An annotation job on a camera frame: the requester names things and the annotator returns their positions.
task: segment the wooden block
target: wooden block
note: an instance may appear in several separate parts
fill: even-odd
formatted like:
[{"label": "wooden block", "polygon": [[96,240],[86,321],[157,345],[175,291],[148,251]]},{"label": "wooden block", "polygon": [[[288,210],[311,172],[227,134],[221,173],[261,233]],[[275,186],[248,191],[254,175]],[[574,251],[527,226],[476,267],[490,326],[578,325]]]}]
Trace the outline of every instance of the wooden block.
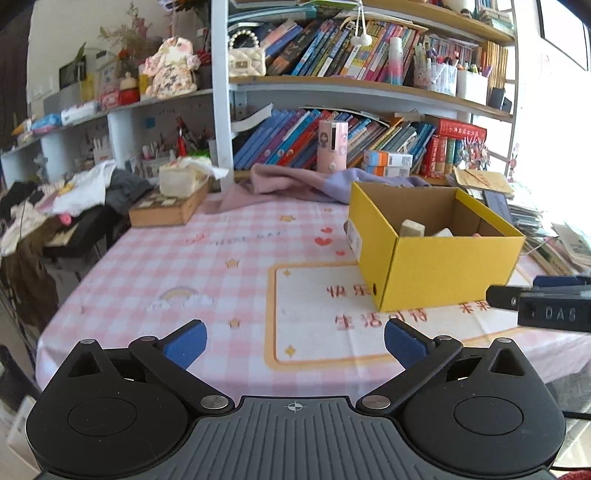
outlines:
[{"label": "wooden block", "polygon": [[133,227],[185,225],[209,193],[211,180],[205,180],[186,199],[170,198],[154,190],[129,211]]}]

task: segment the quilted handbag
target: quilted handbag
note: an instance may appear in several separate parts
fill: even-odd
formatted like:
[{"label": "quilted handbag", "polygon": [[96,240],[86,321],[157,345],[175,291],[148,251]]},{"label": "quilted handbag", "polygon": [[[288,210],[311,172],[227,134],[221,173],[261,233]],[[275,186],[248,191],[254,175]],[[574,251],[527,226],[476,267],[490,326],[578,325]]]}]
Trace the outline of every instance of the quilted handbag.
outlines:
[{"label": "quilted handbag", "polygon": [[[248,35],[254,42],[254,46],[234,48],[234,42],[240,35]],[[267,73],[266,56],[265,49],[260,46],[258,38],[253,32],[238,30],[230,37],[228,44],[230,77],[264,77]]]}]

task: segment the open box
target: open box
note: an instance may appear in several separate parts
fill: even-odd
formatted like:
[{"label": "open box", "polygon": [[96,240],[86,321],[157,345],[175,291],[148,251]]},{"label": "open box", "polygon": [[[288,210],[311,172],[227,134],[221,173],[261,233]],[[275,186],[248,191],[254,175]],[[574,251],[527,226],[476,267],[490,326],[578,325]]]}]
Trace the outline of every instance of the open box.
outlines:
[{"label": "open box", "polygon": [[[425,237],[399,237],[406,219]],[[446,227],[454,237],[431,236]],[[525,240],[463,190],[378,183],[353,185],[347,237],[380,312],[482,300],[509,280]]]}]

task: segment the tablecloth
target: tablecloth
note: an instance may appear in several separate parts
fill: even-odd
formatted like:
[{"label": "tablecloth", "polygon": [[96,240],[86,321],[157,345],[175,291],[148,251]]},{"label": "tablecloth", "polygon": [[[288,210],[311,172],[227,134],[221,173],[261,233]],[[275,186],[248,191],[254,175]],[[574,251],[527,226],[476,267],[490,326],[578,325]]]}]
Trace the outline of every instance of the tablecloth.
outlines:
[{"label": "tablecloth", "polygon": [[[283,200],[178,228],[131,229],[101,259],[38,344],[44,388],[77,341],[120,348],[162,338],[198,318],[207,348],[189,371],[233,397],[349,395],[400,373],[385,350],[387,315],[375,312],[349,249],[342,205]],[[535,271],[526,258],[513,282]],[[426,335],[465,345],[514,338],[544,381],[580,371],[591,336],[517,327],[485,301],[395,312]]]}]

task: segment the pen holder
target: pen holder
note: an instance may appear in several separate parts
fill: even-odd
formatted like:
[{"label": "pen holder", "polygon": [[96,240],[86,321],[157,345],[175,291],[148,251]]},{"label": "pen holder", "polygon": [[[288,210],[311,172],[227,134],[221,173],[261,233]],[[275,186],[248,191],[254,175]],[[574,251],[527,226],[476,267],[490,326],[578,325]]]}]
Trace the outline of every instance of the pen holder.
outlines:
[{"label": "pen holder", "polygon": [[414,62],[415,88],[456,96],[457,68],[446,63]]},{"label": "pen holder", "polygon": [[458,98],[470,100],[481,105],[486,105],[488,94],[488,78],[468,70],[458,70],[457,93]]}]

